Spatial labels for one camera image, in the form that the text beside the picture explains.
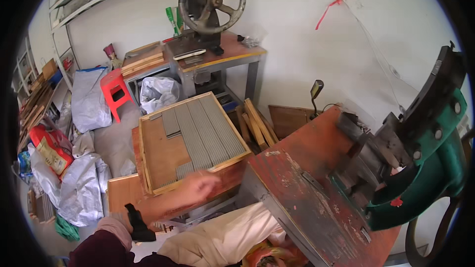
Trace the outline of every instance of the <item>label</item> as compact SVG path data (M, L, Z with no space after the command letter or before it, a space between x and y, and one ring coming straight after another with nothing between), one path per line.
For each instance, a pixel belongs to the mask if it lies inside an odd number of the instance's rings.
M57 175L63 173L66 168L66 160L63 159L54 148L48 145L46 137L43 137L36 149L45 158L46 163Z

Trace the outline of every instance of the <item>green cloth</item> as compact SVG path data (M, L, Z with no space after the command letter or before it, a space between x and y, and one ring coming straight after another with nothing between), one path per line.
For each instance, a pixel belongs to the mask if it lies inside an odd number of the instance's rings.
M59 214L56 215L56 232L68 241L79 241L77 227L63 219Z

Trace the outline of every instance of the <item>bolt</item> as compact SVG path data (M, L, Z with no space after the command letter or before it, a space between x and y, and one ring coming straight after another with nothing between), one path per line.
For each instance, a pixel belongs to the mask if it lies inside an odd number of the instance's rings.
M412 154L412 158L414 158L414 160L419 160L420 158L422 158L422 152L421 151L415 151Z
M460 105L460 102L455 103L454 111L455 111L456 114L460 114L462 112L462 106Z
M442 135L443 135L442 128L437 128L436 132L434 133L434 137L436 138L436 140L441 140Z

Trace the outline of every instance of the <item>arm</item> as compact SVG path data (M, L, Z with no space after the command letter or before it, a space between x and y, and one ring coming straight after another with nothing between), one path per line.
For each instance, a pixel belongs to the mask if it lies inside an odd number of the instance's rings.
M204 201L215 185L220 182L219 177L209 172L194 172L185 177L177 189L144 199L139 204L134 204L134 207L140 211L143 222L149 226L167 211ZM122 216L118 218L122 220L128 231L132 232L125 208L122 211Z

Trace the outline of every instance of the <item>person's hand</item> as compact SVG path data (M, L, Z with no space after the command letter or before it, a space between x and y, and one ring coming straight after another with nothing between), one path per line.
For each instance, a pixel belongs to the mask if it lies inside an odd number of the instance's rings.
M221 179L210 172L193 172L187 175L180 187L174 191L176 203L186 206L202 202L220 182Z

